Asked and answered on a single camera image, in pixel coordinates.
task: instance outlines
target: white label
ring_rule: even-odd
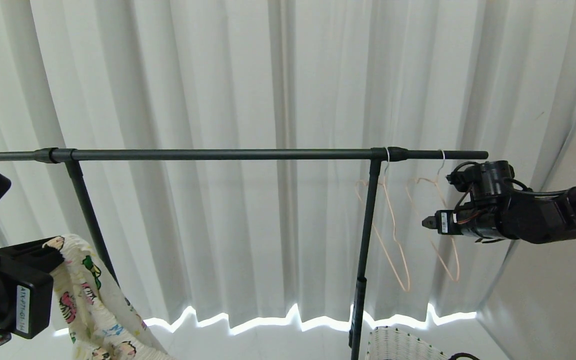
[[[28,333],[30,322],[30,289],[22,285],[16,286],[16,329]]]
[[[441,232],[448,233],[448,214],[446,212],[441,213]]]

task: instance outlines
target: curtain fold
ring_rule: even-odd
[[[539,189],[576,105],[576,1],[0,1],[0,151],[371,148],[487,150]],[[441,161],[404,161],[387,184],[410,269],[400,289],[374,238],[366,310],[423,320],[472,312],[509,243],[420,226],[405,186]],[[443,177],[451,203],[457,194]],[[345,321],[353,301],[366,161],[83,162],[122,290],[144,317],[187,306],[231,326]],[[0,243],[89,233],[60,165],[3,162]],[[359,188],[362,196],[366,189]],[[442,207],[410,187],[421,217]],[[375,225],[403,272],[380,189]]]

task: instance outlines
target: black metal rod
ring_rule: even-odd
[[[389,147],[390,161],[407,159],[482,160],[486,151],[407,150]],[[78,150],[53,148],[23,152],[0,152],[0,162],[32,161],[61,163],[121,160],[381,160],[388,159],[386,148],[259,148],[259,149],[151,149],[151,150]]]
[[[117,274],[115,273],[113,262],[110,260],[108,248],[106,248],[106,242],[101,233],[97,216],[95,215],[95,208],[92,205],[88,189],[86,188],[82,166],[80,166],[78,161],[66,161],[65,164],[70,180],[72,181],[72,186],[77,194],[77,200],[81,207],[81,211],[84,214],[84,219],[86,219],[86,225],[90,231],[90,237],[92,238],[94,248],[106,269],[110,272],[110,275],[112,275],[114,280],[117,281]]]
[[[366,196],[366,208],[363,215],[357,283],[354,294],[354,306],[352,308],[352,322],[350,323],[350,360],[359,360],[362,323],[364,321],[364,301],[366,300],[366,265],[368,264],[368,248],[370,246],[370,235],[373,230],[373,216],[375,214],[375,201],[377,200],[377,186],[381,168],[382,162],[380,160],[370,161],[368,195]]]

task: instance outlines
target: vertical pole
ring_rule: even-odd
[[[68,170],[72,186],[77,194],[79,206],[84,214],[84,219],[86,219],[86,225],[90,231],[90,237],[92,237],[94,248],[106,269],[110,272],[110,275],[112,275],[114,280],[117,281],[117,274],[115,274],[113,262],[110,261],[106,242],[104,242],[104,236],[101,233],[101,228],[99,227],[99,222],[95,215],[95,208],[92,206],[92,201],[90,201],[90,195],[86,188],[82,166],[80,166],[80,162],[74,160],[64,161],[64,164],[66,164],[66,170]]]
[[[368,246],[373,230],[373,215],[375,214],[375,200],[382,160],[370,160],[370,178],[368,179],[368,196],[363,215],[363,230],[361,232],[361,248],[359,248],[359,265],[357,268],[357,283],[354,289],[354,306],[352,310],[352,323],[350,324],[350,360],[359,360],[359,346],[361,345],[362,323],[364,321],[364,300],[366,299],[366,264],[368,264]]]

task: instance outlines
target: patterned cloth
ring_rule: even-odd
[[[50,275],[74,344],[73,360],[174,360],[85,240],[67,234],[44,246],[64,259]]]

